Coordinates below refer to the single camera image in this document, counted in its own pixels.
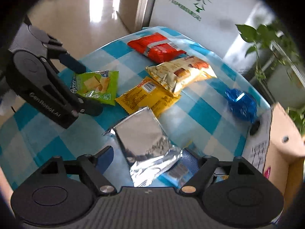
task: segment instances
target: green plant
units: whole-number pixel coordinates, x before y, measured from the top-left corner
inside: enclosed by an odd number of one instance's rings
[[[270,25],[260,24],[257,29],[248,25],[236,26],[242,39],[251,44],[245,57],[253,52],[256,54],[255,77],[259,82],[266,79],[266,75],[269,76],[270,72],[272,72],[279,64],[290,65],[302,62],[292,38],[288,33],[286,33],[284,26],[278,20],[275,20]],[[275,45],[282,48],[286,56],[280,53],[277,48],[274,47]],[[275,57],[270,68],[265,71],[262,70],[259,62],[260,49],[271,51]]]
[[[303,136],[305,133],[305,106],[300,109],[287,108],[286,113],[293,120],[295,126],[298,128],[300,134]]]

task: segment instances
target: cardboard box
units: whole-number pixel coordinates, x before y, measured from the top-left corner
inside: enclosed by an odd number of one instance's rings
[[[252,125],[242,156],[281,191],[286,210],[303,182],[305,146],[279,103]]]

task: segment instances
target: screw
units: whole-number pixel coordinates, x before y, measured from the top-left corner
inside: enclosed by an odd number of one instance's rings
[[[196,191],[196,188],[193,187],[193,186],[184,186],[184,187],[181,188],[181,190],[184,193],[191,194],[191,193],[194,193]]]
[[[112,191],[114,191],[114,187],[109,185],[101,186],[100,191],[103,193],[111,193]]]

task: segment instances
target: blue checkered tablecloth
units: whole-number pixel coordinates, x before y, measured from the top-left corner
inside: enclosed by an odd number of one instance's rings
[[[218,78],[196,82],[186,87],[181,99],[159,118],[170,139],[183,147],[190,140],[203,151],[219,160],[240,156],[249,123],[233,117],[225,99],[225,89],[237,88],[249,92],[257,100],[258,115],[269,104],[238,73],[213,52],[186,36],[166,27],[147,28],[113,41],[81,59],[88,71],[118,70],[117,95],[120,96],[141,82],[148,74],[144,68],[154,63],[127,46],[127,42],[161,33],[188,55],[207,60]],[[73,72],[63,70],[60,77],[70,86]],[[106,145],[113,145],[115,157],[104,173],[117,189],[132,185],[127,163],[115,141],[103,132],[126,116],[118,104],[104,107],[100,116],[80,114],[63,129],[35,108],[25,103],[0,129],[0,165],[13,189],[54,155],[72,160],[82,154],[95,154]]]

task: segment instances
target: metal bolt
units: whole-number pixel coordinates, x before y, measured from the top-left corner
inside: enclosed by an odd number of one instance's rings
[[[100,191],[103,193],[111,193],[112,191],[114,191],[114,187],[109,185],[101,186]]]
[[[181,189],[184,193],[187,193],[187,194],[191,194],[191,193],[194,193],[196,191],[196,188],[193,187],[193,186],[184,186],[182,187]]]
[[[74,116],[74,117],[78,117],[78,112],[77,111],[75,111],[75,110],[72,110],[72,115]]]

